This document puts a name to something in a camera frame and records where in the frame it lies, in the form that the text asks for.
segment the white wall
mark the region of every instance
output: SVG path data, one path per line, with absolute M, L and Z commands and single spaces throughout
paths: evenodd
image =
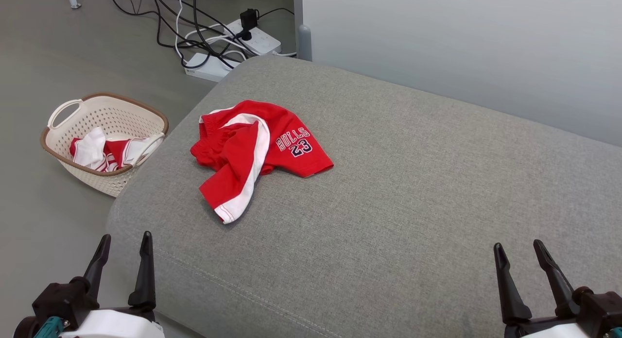
M 622 146 L 622 0 L 302 0 L 302 16 L 313 61 Z

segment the number 23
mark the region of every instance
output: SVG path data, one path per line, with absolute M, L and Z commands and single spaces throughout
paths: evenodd
M 297 144 L 292 145 L 290 147 L 290 150 L 292 150 L 292 154 L 294 155 L 294 157 L 298 157 L 305 154 L 305 152 L 311 152 L 311 150 L 313 150 L 313 147 L 309 145 L 309 142 L 306 139 L 301 139 L 298 141 Z

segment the plug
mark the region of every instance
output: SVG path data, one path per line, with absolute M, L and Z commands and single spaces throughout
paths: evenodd
M 257 11 L 255 9 L 247 9 L 244 13 L 240 14 L 240 21 L 242 22 L 242 28 L 246 31 L 250 31 L 257 27 Z
M 237 38 L 242 38 L 243 41 L 250 41 L 251 38 L 253 38 L 253 35 L 251 34 L 251 31 L 249 30 L 242 30 L 242 32 L 236 33 L 235 36 Z

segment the white cable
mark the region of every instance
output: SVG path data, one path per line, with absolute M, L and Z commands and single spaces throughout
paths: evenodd
M 231 39 L 228 39 L 227 37 L 224 37 L 224 36 L 214 37 L 212 40 L 213 40 L 214 42 L 216 42 L 216 41 L 224 41 L 224 42 L 227 42 L 227 43 L 231 44 L 232 46 L 236 46 L 236 47 L 238 47 L 238 48 L 240 48 L 240 49 L 242 49 L 242 50 L 247 50 L 247 51 L 250 51 L 250 50 L 249 50 L 249 48 L 248 48 L 247 46 L 241 46 L 241 45 L 239 45 L 238 43 L 236 43 L 236 42 L 234 42 L 234 41 L 231 41 Z
M 220 41 L 221 39 L 226 39 L 227 37 L 225 37 L 224 35 L 217 35 L 216 37 L 209 37 L 206 38 L 205 41 L 207 42 L 207 44 L 213 44 L 216 41 Z
M 215 28 L 218 26 L 222 26 L 221 24 L 213 24 L 211 26 L 209 26 L 209 28 Z M 203 32 L 203 31 L 207 31 L 207 28 L 201 28 L 199 31 Z M 190 37 L 190 35 L 195 34 L 196 30 L 191 31 L 189 34 L 186 35 L 186 39 L 188 39 L 188 37 Z
M 177 47 L 177 35 L 179 34 L 179 17 L 182 15 L 182 10 L 184 10 L 184 4 L 182 0 L 179 0 L 179 13 L 177 13 L 177 18 L 175 19 L 175 51 L 177 52 L 177 55 L 179 55 L 179 58 L 187 64 L 187 62 L 184 60 L 184 56 Z
M 295 52 L 291 52 L 289 54 L 278 54 L 277 52 L 273 51 L 273 55 L 277 55 L 277 56 L 294 56 L 294 55 L 296 55 L 296 53 Z
M 246 60 L 246 55 L 244 55 L 244 53 L 241 52 L 241 51 L 227 51 L 227 52 L 223 53 L 223 55 L 231 54 L 232 52 L 235 53 L 235 54 L 240 54 L 242 56 L 242 59 Z

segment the gray floor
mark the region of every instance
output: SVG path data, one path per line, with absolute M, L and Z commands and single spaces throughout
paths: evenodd
M 93 92 L 115 92 L 154 106 L 175 126 L 215 85 L 186 76 L 174 52 L 156 44 L 153 17 L 125 15 L 111 0 L 79 1 L 82 8 L 74 11 L 67 0 L 0 0 L 3 337 L 13 336 L 16 324 L 32 314 L 31 302 L 48 283 L 65 283 L 84 272 L 113 202 L 76 181 L 41 149 L 39 136 L 53 109 Z M 174 0 L 167 1 L 176 6 Z M 293 6 L 293 0 L 198 1 L 223 22 L 233 21 L 246 8 Z M 131 9 L 127 0 L 120 2 Z M 151 0 L 143 0 L 141 11 L 152 8 Z M 260 27 L 282 41 L 284 52 L 294 50 L 291 15 L 273 13 Z M 182 31 L 189 30 L 184 26 Z M 164 35 L 164 42 L 173 40 L 171 33 Z M 132 289 L 108 265 L 100 303 L 125 305 Z M 167 338 L 193 336 L 161 320 Z

